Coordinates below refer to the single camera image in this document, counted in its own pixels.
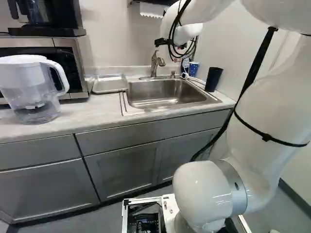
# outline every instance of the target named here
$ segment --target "gray cabinet door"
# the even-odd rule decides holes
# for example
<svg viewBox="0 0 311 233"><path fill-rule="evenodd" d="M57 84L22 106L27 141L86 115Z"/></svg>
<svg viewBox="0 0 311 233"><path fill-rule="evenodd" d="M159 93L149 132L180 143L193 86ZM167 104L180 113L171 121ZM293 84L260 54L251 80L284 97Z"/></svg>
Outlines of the gray cabinet door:
<svg viewBox="0 0 311 233"><path fill-rule="evenodd" d="M2 171L0 189L0 210L12 222L99 203L82 159Z"/></svg>
<svg viewBox="0 0 311 233"><path fill-rule="evenodd" d="M158 182L171 180L175 171L190 161L191 157L201 149L219 129L192 133L174 137L162 142L161 162Z"/></svg>
<svg viewBox="0 0 311 233"><path fill-rule="evenodd" d="M159 143L149 143L85 158L101 201L156 183Z"/></svg>

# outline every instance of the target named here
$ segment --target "paper towel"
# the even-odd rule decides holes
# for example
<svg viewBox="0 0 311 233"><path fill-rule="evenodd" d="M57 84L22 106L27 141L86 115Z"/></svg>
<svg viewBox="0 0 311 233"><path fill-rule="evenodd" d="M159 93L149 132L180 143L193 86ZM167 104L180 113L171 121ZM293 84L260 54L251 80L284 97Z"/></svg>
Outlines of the paper towel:
<svg viewBox="0 0 311 233"><path fill-rule="evenodd" d="M163 11L167 6L152 4L147 2L140 3L140 15L146 17L163 18Z"/></svg>

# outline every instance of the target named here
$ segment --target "black cup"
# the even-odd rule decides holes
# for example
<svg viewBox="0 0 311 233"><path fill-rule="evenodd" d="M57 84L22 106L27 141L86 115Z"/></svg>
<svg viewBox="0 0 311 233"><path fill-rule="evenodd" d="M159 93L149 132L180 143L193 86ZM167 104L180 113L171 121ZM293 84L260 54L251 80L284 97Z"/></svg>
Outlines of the black cup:
<svg viewBox="0 0 311 233"><path fill-rule="evenodd" d="M219 78L223 72L223 69L218 67L210 67L206 79L204 90L207 92L214 92L218 84Z"/></svg>

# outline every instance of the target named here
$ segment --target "cabinet drawer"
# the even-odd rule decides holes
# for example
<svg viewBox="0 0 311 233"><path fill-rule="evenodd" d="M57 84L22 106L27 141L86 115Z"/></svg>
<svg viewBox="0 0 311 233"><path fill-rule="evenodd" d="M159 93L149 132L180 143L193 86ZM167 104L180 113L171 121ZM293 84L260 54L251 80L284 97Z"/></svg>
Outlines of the cabinet drawer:
<svg viewBox="0 0 311 233"><path fill-rule="evenodd" d="M156 183L159 143L87 156L96 190L105 201Z"/></svg>
<svg viewBox="0 0 311 233"><path fill-rule="evenodd" d="M83 155L221 127L229 109L76 134Z"/></svg>
<svg viewBox="0 0 311 233"><path fill-rule="evenodd" d="M0 170L80 157L73 135L0 144Z"/></svg>

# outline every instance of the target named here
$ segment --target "pitcher handle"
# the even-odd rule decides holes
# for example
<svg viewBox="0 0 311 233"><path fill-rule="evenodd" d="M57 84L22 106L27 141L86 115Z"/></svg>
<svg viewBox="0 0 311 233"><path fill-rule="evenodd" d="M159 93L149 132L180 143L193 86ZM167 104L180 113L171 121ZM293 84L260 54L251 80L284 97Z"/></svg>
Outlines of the pitcher handle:
<svg viewBox="0 0 311 233"><path fill-rule="evenodd" d="M62 84L62 90L58 91L57 96L62 96L66 94L69 91L69 83L68 83L66 74L62 66L58 64L57 62L54 62L51 60L43 60L43 61L40 61L40 63L46 64L50 68L55 69L57 76Z"/></svg>

